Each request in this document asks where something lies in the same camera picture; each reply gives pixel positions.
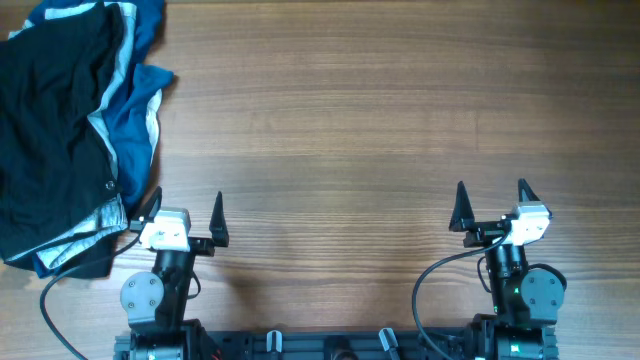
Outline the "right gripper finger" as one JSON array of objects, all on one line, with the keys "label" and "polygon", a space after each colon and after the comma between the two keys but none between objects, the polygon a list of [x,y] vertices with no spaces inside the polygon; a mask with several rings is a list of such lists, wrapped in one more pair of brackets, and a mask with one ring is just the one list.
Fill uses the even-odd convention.
[{"label": "right gripper finger", "polygon": [[449,230],[452,232],[469,231],[474,227],[474,224],[475,216],[465,184],[463,181],[459,181]]},{"label": "right gripper finger", "polygon": [[542,205],[549,214],[549,217],[553,217],[553,213],[550,208],[534,193],[528,182],[524,178],[518,180],[518,197],[520,203],[526,203],[532,205]]}]

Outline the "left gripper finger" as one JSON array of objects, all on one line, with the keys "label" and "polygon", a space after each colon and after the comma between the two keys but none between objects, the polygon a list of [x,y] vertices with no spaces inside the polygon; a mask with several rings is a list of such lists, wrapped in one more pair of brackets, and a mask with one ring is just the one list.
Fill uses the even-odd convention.
[{"label": "left gripper finger", "polygon": [[160,209],[162,202],[162,188],[157,186],[152,192],[147,201],[140,205],[137,212],[132,217],[133,223],[144,223],[152,220],[158,210]]},{"label": "left gripper finger", "polygon": [[223,194],[221,191],[216,195],[209,223],[209,231],[211,233],[213,244],[216,247],[229,246],[230,237],[224,216]]}]

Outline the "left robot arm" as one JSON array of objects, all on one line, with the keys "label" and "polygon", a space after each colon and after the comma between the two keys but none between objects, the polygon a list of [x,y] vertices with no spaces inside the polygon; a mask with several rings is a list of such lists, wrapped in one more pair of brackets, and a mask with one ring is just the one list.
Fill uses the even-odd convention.
[{"label": "left robot arm", "polygon": [[127,279],[120,302],[127,314],[130,334],[120,336],[114,357],[121,360],[221,359],[221,347],[197,319],[184,318],[190,292],[199,279],[194,272],[198,256],[212,257],[229,245],[223,195],[216,195],[208,237],[191,236],[185,208],[162,207],[162,189],[156,188],[131,219],[129,229],[141,246],[155,253],[151,270]]}]

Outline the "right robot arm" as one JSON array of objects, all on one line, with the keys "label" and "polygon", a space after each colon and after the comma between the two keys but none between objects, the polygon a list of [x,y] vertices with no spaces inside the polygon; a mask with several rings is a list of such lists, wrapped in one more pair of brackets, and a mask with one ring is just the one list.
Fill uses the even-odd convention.
[{"label": "right robot arm", "polygon": [[567,279],[547,264],[530,264],[525,246],[544,237],[552,212],[526,180],[518,181],[518,202],[496,221],[475,219],[460,182],[449,229],[464,232],[463,246],[480,248],[489,276],[492,315],[477,314],[464,330],[464,359],[553,360],[559,357],[555,325]]}]

